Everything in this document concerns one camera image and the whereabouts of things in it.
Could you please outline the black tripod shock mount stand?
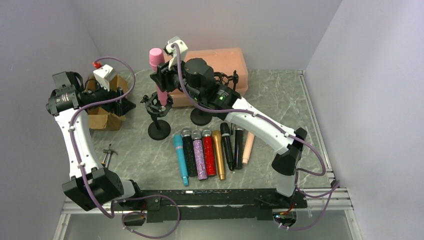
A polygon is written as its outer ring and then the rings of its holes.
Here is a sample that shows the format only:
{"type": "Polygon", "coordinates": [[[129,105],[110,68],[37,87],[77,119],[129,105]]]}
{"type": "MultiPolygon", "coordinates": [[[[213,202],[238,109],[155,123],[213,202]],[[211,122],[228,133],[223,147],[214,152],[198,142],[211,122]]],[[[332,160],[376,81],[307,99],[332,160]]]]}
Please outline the black tripod shock mount stand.
{"type": "Polygon", "coordinates": [[[233,96],[238,99],[241,97],[241,95],[236,91],[236,86],[239,82],[239,75],[236,70],[233,71],[232,75],[215,71],[213,76],[215,79],[215,85],[211,92],[213,97],[226,98],[228,96],[233,96]]]}

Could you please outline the brown cardboard box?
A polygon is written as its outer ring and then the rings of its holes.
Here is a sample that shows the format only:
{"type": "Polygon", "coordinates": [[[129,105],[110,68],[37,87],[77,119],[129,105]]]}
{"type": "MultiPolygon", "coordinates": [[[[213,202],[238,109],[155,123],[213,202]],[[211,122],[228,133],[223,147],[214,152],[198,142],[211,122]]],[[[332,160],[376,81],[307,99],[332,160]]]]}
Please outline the brown cardboard box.
{"type": "MultiPolygon", "coordinates": [[[[128,83],[119,74],[110,82],[110,89],[117,90],[122,88],[126,93],[129,90],[128,83]]],[[[122,122],[126,119],[125,116],[117,116],[108,110],[106,106],[96,106],[86,110],[88,114],[88,127],[94,131],[118,131],[121,128],[122,122]]]]}

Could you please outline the black clip round-base stand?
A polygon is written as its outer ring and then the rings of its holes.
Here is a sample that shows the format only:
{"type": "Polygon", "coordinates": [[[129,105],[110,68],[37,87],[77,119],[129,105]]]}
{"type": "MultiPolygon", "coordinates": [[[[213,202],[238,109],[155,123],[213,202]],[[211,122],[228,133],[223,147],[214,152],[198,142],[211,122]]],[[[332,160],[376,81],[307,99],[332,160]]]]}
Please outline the black clip round-base stand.
{"type": "Polygon", "coordinates": [[[190,120],[196,126],[206,126],[211,122],[212,116],[207,112],[194,108],[190,113],[190,120]]]}

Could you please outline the black shock mount round-base stand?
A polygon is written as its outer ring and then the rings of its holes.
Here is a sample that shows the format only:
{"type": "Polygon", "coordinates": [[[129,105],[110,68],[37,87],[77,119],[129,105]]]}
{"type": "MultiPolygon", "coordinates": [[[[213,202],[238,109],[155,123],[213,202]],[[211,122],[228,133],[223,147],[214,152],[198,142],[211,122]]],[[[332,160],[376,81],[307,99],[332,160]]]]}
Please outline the black shock mount round-base stand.
{"type": "Polygon", "coordinates": [[[152,93],[151,96],[145,94],[140,102],[145,104],[146,111],[152,119],[147,130],[149,137],[156,141],[167,138],[171,133],[171,126],[167,121],[160,118],[165,117],[172,108],[172,97],[169,94],[167,95],[165,106],[161,105],[157,92],[152,93]]]}

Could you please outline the pink microphone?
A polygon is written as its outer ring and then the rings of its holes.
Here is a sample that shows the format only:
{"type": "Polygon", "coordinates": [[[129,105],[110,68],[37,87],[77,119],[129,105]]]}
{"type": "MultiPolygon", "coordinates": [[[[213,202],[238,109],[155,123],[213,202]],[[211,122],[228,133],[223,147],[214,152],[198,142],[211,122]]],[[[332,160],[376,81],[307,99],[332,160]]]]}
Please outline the pink microphone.
{"type": "Polygon", "coordinates": [[[157,97],[162,106],[167,105],[168,94],[163,89],[162,80],[160,77],[160,64],[165,63],[163,50],[161,48],[152,48],[149,51],[149,64],[154,71],[153,80],[156,83],[157,97]]]}

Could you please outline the purple glitter microphone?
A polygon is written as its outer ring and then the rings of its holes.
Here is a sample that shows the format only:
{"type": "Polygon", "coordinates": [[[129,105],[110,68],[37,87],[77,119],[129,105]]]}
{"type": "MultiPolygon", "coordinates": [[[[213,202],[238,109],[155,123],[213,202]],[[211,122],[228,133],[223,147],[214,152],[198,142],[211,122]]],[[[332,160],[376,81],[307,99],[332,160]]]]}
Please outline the purple glitter microphone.
{"type": "Polygon", "coordinates": [[[204,181],[208,178],[208,176],[205,164],[202,134],[199,130],[193,130],[191,133],[191,138],[193,141],[197,177],[200,181],[204,181]]]}

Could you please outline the black glitter microphone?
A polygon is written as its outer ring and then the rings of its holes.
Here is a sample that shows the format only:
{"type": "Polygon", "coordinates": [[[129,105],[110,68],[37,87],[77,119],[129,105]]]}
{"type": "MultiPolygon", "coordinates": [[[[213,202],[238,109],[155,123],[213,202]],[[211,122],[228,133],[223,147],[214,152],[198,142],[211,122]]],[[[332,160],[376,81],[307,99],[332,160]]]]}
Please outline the black glitter microphone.
{"type": "Polygon", "coordinates": [[[183,152],[189,177],[197,177],[197,166],[194,152],[194,144],[192,139],[192,132],[189,128],[183,128],[181,130],[181,137],[183,143],[183,152]]]}

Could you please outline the slim black microphone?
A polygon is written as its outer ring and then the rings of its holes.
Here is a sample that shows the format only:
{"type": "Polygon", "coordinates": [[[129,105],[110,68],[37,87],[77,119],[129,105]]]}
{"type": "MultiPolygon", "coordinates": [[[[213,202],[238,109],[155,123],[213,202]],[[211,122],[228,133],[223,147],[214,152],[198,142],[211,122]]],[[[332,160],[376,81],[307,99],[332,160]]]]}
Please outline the slim black microphone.
{"type": "Polygon", "coordinates": [[[226,163],[230,171],[235,170],[234,156],[230,139],[230,128],[226,122],[220,124],[221,140],[224,149],[226,163]]]}

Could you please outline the gold microphone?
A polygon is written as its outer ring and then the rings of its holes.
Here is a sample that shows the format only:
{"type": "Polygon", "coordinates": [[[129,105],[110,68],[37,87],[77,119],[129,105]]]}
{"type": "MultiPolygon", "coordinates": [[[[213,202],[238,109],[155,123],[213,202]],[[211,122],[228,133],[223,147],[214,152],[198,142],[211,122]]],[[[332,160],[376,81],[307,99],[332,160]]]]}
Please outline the gold microphone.
{"type": "Polygon", "coordinates": [[[219,130],[214,130],[212,131],[211,136],[212,136],[214,152],[215,152],[217,173],[218,173],[219,179],[222,181],[226,179],[225,163],[224,163],[223,149],[222,149],[222,135],[219,130]]]}

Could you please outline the blue plastic microphone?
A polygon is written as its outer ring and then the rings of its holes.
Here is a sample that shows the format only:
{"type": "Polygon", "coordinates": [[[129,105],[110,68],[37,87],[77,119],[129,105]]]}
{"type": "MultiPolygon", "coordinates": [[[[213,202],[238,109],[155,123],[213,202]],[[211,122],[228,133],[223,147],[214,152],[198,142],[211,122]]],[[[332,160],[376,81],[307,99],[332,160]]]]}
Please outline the blue plastic microphone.
{"type": "Polygon", "coordinates": [[[189,174],[187,170],[186,159],[185,159],[184,148],[183,148],[183,139],[181,135],[176,134],[173,136],[173,145],[176,151],[179,172],[180,172],[183,185],[185,187],[188,187],[189,174]]]}

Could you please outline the black silver-head microphone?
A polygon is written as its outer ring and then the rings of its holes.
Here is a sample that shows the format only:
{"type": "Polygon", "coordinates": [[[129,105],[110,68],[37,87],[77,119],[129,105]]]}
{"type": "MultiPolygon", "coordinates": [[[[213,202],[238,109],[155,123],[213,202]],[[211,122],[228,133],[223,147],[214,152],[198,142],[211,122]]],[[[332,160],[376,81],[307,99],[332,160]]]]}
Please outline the black silver-head microphone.
{"type": "Polygon", "coordinates": [[[243,168],[243,129],[236,126],[234,129],[234,169],[241,170],[243,168]]]}

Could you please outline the red glitter microphone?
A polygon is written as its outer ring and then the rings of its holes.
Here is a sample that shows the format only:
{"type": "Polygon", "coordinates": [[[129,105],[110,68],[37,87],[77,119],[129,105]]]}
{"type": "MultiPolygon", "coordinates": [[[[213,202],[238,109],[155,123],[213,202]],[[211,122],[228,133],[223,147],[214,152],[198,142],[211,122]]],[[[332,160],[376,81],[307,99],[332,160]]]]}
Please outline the red glitter microphone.
{"type": "Polygon", "coordinates": [[[205,129],[202,131],[202,141],[206,174],[208,177],[214,177],[217,175],[217,170],[211,130],[205,129]]]}

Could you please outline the peach beige microphone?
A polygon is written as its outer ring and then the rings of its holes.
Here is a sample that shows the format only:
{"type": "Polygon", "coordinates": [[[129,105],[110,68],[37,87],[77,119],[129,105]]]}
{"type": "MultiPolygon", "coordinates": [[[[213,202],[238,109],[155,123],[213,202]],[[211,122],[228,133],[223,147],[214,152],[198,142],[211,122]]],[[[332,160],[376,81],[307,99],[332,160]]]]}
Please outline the peach beige microphone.
{"type": "Polygon", "coordinates": [[[254,139],[255,139],[255,135],[251,132],[248,132],[247,136],[246,136],[243,154],[242,154],[242,164],[243,165],[247,165],[249,163],[252,148],[253,148],[254,139]]]}

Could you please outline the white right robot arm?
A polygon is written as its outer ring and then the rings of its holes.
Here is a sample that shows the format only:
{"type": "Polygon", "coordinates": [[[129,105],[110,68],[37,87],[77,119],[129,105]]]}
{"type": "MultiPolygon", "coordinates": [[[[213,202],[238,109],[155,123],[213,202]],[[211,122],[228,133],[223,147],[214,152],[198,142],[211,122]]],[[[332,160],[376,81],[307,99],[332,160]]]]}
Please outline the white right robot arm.
{"type": "Polygon", "coordinates": [[[222,78],[235,81],[236,75],[215,72],[202,58],[187,62],[152,61],[150,78],[161,92],[179,90],[201,108],[221,120],[238,125],[267,143],[275,152],[272,168],[280,175],[276,191],[291,197],[295,192],[296,167],[303,151],[306,130],[294,130],[269,118],[251,105],[222,78]]]}

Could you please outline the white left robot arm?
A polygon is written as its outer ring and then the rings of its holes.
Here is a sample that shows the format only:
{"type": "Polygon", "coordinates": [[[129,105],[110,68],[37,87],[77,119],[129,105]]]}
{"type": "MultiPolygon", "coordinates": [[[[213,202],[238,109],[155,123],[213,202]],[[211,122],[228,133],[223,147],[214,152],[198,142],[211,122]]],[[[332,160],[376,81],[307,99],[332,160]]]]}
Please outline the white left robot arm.
{"type": "Polygon", "coordinates": [[[139,197],[141,190],[133,180],[122,180],[117,173],[103,166],[96,156],[89,129],[89,115],[85,106],[101,102],[118,116],[135,108],[125,98],[121,87],[107,90],[84,90],[82,77],[73,71],[52,76],[56,88],[52,91],[46,109],[59,126],[69,158],[70,180],[62,184],[64,194],[85,211],[111,201],[139,197]]]}

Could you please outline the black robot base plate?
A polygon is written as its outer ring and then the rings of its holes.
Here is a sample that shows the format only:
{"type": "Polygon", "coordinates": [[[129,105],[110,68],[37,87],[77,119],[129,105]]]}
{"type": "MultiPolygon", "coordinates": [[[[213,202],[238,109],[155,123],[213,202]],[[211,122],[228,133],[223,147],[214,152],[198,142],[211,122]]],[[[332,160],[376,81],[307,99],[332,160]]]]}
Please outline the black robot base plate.
{"type": "Polygon", "coordinates": [[[285,197],[274,188],[143,190],[147,199],[114,203],[117,211],[146,213],[147,223],[180,220],[256,219],[268,221],[279,210],[307,208],[306,197],[285,197]]]}

